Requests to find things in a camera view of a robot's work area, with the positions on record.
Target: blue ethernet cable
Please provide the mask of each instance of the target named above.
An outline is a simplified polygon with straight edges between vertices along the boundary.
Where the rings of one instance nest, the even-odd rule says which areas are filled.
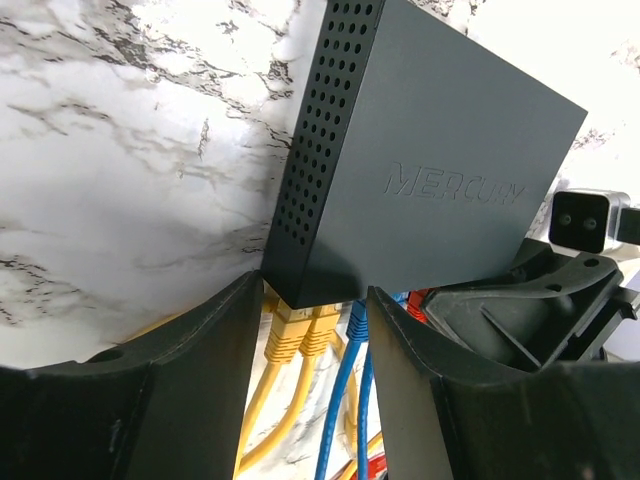
[[[327,417],[324,421],[322,430],[322,440],[320,442],[320,451],[318,453],[318,463],[316,464],[315,480],[324,480],[327,474],[327,466],[329,465],[329,454],[331,453],[331,442],[333,441],[333,432],[336,428],[336,420],[338,419],[338,411],[340,410],[340,402],[344,389],[347,386],[347,380],[353,369],[353,364],[358,356],[358,351],[362,342],[350,341],[344,351],[340,368],[336,381],[333,384],[331,398],[329,399],[329,408],[327,409]]]
[[[407,294],[401,293],[392,295],[392,297],[396,302],[402,304],[402,302],[406,303]],[[357,300],[353,302],[351,315],[349,317],[349,324],[347,325],[347,338],[349,339],[349,342],[347,343],[342,362],[340,362],[338,375],[336,376],[336,381],[333,384],[333,390],[331,391],[331,398],[329,399],[329,407],[327,409],[327,416],[322,430],[322,439],[320,442],[320,451],[318,453],[318,463],[316,464],[314,480],[325,480],[329,464],[329,454],[331,453],[331,443],[333,442],[333,433],[338,419],[338,411],[340,410],[340,402],[342,401],[342,396],[344,395],[347,381],[351,370],[353,369],[353,365],[355,364],[358,351],[360,350],[361,345],[369,340],[367,310],[364,300]]]
[[[371,350],[367,348],[367,356],[362,370],[360,396],[358,399],[358,480],[369,478],[369,460],[367,452],[367,421],[369,418],[369,397],[373,384],[373,361]]]

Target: marble wall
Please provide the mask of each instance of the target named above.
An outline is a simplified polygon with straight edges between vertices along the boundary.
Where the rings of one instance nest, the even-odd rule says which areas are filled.
[[[0,1],[0,363],[84,360],[259,265],[325,6]]]

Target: ventilation holes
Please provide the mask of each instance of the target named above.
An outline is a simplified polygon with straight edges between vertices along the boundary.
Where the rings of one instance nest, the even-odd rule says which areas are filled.
[[[320,216],[320,199],[329,187],[344,120],[364,70],[363,52],[368,52],[375,32],[373,13],[368,3],[332,0],[329,6],[274,219],[297,245],[311,242]]]

